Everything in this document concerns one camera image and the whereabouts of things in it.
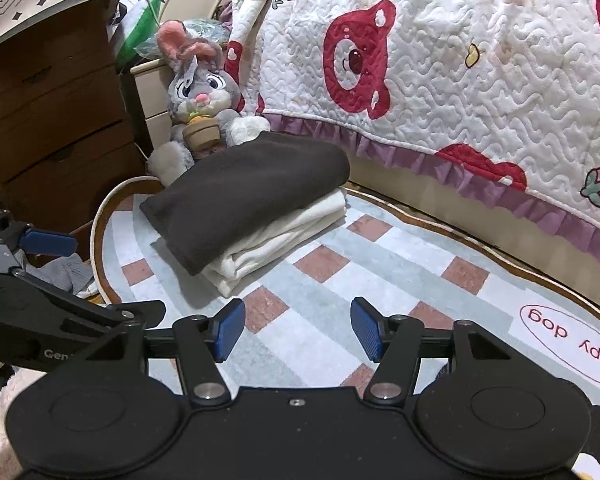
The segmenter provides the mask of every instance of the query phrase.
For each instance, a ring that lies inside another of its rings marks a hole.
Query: white fluffy fabric
[[[172,140],[158,146],[149,156],[146,166],[149,173],[167,187],[193,166],[193,156],[185,146]]]
[[[261,116],[238,117],[229,126],[226,135],[227,146],[237,146],[256,139],[261,132],[269,132],[271,124]]]
[[[336,189],[309,207],[293,211],[235,243],[206,266],[202,275],[228,298],[247,274],[323,231],[342,218],[345,212],[345,192]]]
[[[42,372],[21,368],[0,391],[0,480],[13,480],[22,471],[13,448],[7,439],[4,429],[4,417],[13,399],[43,375]]]

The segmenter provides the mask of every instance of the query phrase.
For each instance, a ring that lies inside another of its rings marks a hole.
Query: gray cloth
[[[23,251],[16,252],[14,256],[27,274],[72,294],[83,290],[93,279],[91,266],[76,253],[56,258],[39,269],[27,261]]]

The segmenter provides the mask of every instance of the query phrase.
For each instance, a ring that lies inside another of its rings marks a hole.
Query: blue gripper pad
[[[246,308],[244,306],[244,301],[241,301],[220,323],[218,328],[218,338],[214,343],[214,361],[217,363],[226,361],[244,329],[245,320]]]
[[[378,322],[362,308],[357,298],[351,302],[351,327],[369,360],[378,362],[382,357]]]
[[[29,229],[18,244],[26,253],[46,256],[71,256],[78,248],[78,242],[70,235],[37,229]]]

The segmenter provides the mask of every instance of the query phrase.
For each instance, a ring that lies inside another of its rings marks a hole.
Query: purple ruffle
[[[225,27],[229,32],[234,28],[234,4],[233,0],[221,0],[214,17]]]
[[[337,124],[279,114],[264,116],[274,131],[328,140],[386,168],[408,168],[415,174],[433,177],[440,184],[453,187],[461,196],[479,200],[487,208],[503,207],[514,216],[533,222],[548,235],[567,239],[600,262],[599,228],[523,191],[473,174],[438,156],[382,144]]]

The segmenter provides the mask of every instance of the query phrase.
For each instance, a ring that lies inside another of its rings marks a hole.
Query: rug border
[[[160,180],[154,176],[136,176],[118,184],[100,204],[98,212],[91,225],[90,254],[93,277],[105,303],[121,303],[122,299],[116,293],[104,272],[102,262],[102,243],[104,231],[111,215],[118,205],[127,197],[138,193],[154,194],[163,189]]]
[[[555,280],[552,280],[547,276],[543,276],[538,272],[533,272],[532,270],[524,269],[523,267],[517,266],[515,263],[507,260],[506,257],[492,250],[480,240],[477,240],[476,238],[473,238],[459,231],[458,229],[455,229],[452,226],[448,226],[442,222],[428,221],[422,218],[412,216],[407,212],[403,211],[402,209],[398,208],[398,206],[386,202],[385,200],[382,200],[381,198],[378,198],[377,196],[371,195],[369,193],[365,193],[363,191],[358,191],[355,189],[350,189],[348,187],[347,193],[353,196],[357,196],[358,198],[370,202],[374,205],[377,205],[378,207],[381,207],[385,211],[393,214],[398,220],[406,224],[415,225],[416,227],[421,227],[428,231],[447,236],[453,240],[456,240],[466,245],[467,247],[475,251],[478,251],[479,253],[488,257],[488,259],[490,259],[492,262],[501,266],[507,272],[513,274],[514,276],[517,276],[518,278],[522,278],[524,280],[529,280],[530,282],[537,283],[538,285],[544,286],[545,288],[552,290],[556,294],[560,294],[562,297],[566,298],[567,300],[573,301],[573,303],[582,307],[584,310],[586,310],[590,314],[593,314],[593,316],[600,320],[600,307],[597,306],[595,303],[587,300],[586,298],[584,298],[584,296],[581,296],[574,290],[571,290],[569,287],[559,282],[556,282]]]

